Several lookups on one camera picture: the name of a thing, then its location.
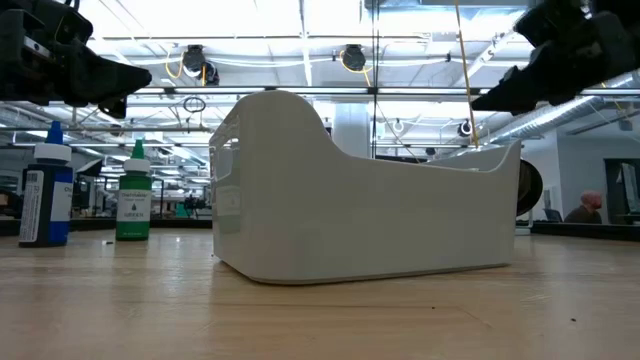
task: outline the wooden table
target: wooden table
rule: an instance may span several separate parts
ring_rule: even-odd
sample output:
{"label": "wooden table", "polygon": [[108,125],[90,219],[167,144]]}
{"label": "wooden table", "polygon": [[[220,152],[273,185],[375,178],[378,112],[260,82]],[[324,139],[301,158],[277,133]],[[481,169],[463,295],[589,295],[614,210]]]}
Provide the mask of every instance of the wooden table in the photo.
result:
{"label": "wooden table", "polygon": [[0,359],[639,359],[640,244],[516,239],[510,267],[259,285],[207,230],[0,238]]}

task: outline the desk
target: desk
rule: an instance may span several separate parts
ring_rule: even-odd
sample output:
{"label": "desk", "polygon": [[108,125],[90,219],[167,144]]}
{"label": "desk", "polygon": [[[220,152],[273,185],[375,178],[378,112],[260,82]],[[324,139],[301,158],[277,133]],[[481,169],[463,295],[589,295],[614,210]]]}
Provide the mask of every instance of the desk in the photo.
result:
{"label": "desk", "polygon": [[334,285],[259,285],[209,230],[148,243],[0,238],[0,356],[47,360],[637,359],[640,244],[518,237],[512,266]]}

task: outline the person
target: person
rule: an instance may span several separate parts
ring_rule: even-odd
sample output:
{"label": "person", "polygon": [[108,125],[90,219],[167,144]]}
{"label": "person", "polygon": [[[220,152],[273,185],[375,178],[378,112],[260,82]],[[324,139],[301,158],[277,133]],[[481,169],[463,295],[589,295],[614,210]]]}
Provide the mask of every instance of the person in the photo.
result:
{"label": "person", "polygon": [[595,191],[585,191],[580,197],[582,205],[574,209],[564,219],[565,223],[602,224],[598,209],[602,207],[602,196]]}

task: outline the blue bottle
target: blue bottle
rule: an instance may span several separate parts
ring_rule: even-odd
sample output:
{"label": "blue bottle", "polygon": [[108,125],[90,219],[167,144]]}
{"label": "blue bottle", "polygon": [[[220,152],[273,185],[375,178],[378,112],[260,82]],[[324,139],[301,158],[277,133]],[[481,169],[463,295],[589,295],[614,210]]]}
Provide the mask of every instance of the blue bottle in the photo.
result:
{"label": "blue bottle", "polygon": [[54,121],[44,144],[33,152],[27,167],[20,247],[64,246],[69,236],[73,169],[71,148],[62,144],[60,123]]}

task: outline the white label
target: white label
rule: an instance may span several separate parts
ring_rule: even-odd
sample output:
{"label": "white label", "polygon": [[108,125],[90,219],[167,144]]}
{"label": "white label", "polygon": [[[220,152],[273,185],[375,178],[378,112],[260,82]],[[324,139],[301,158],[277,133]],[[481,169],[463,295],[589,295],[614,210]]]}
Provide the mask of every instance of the white label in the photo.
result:
{"label": "white label", "polygon": [[151,191],[120,190],[118,194],[119,222],[149,221],[151,218]]}
{"label": "white label", "polygon": [[240,215],[240,187],[221,186],[216,188],[218,216]]}
{"label": "white label", "polygon": [[56,181],[53,183],[53,202],[51,208],[51,221],[68,222],[71,217],[71,199],[73,197],[73,184]]}
{"label": "white label", "polygon": [[38,239],[43,181],[44,173],[42,171],[27,171],[20,222],[20,242],[35,242]]}

